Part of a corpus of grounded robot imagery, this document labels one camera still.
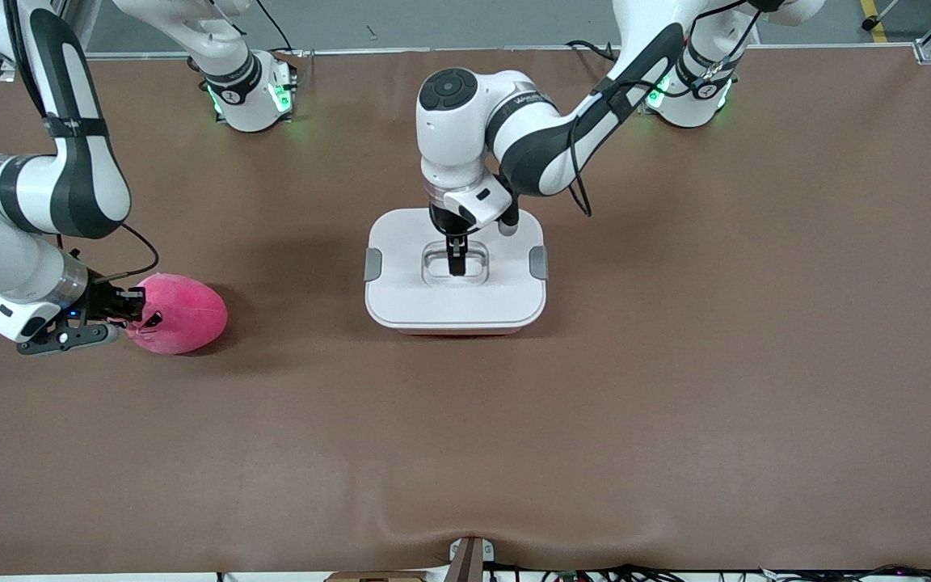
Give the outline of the grey translucent lid handle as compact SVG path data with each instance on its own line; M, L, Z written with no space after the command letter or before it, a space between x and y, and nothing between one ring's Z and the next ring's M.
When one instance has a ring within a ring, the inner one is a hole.
M429 279L485 279L489 272L487 247L481 243L469 245L465 276L451 276L448 266L448 246L433 242L423 250L422 272Z

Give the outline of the pink plush toy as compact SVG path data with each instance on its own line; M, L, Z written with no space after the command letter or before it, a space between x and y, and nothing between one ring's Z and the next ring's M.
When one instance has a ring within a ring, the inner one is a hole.
M221 295L187 276L155 273L139 284L145 289L143 320L126 335L137 346L162 355L181 355L221 338L228 308Z

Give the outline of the white plastic box lid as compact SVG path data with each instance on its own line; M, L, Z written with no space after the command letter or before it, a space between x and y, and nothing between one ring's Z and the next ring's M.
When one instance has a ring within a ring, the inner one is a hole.
M365 283L370 317L382 327L528 327L546 307L546 281L529 275L531 247L545 246L540 222L520 211L511 237L491 226L468 236L487 247L485 279L429 279L422 255L444 235L427 209L396 209L381 215L369 233L369 247L383 253L383 275Z

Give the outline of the pink container edge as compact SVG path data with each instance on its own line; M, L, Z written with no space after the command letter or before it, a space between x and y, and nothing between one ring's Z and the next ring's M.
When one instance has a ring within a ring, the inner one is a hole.
M500 336L513 335L524 327L396 327L399 334L417 336Z

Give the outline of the brown table mat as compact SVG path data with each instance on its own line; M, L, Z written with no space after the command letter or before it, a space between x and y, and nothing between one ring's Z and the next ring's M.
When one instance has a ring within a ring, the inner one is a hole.
M91 64L132 222L222 340L23 357L0 338L0 575L502 563L931 568L931 66L753 49L698 130L636 116L546 229L546 312L424 339L364 306L373 221L421 205L433 70L568 51L318 57L304 115L214 122L181 61Z

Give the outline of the brown cardboard piece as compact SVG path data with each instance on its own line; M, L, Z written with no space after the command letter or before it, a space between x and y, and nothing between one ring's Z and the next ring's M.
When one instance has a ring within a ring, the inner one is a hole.
M323 582L428 582L427 571L337 571Z

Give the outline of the thin stand leg black foot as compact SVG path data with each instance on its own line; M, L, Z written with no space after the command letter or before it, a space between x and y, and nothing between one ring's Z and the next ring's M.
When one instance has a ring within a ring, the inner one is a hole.
M861 9L864 12L864 19L861 22L861 29L868 32L882 33L882 21L890 14L891 11L899 4L900 0L887 0L887 3L882 5L883 0L858 0L861 4Z

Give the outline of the metal mat clamp bracket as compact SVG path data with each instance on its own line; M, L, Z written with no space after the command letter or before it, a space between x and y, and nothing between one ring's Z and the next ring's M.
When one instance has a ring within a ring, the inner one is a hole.
M489 582L485 564L495 561L494 544L485 538L463 537L451 542L443 582Z

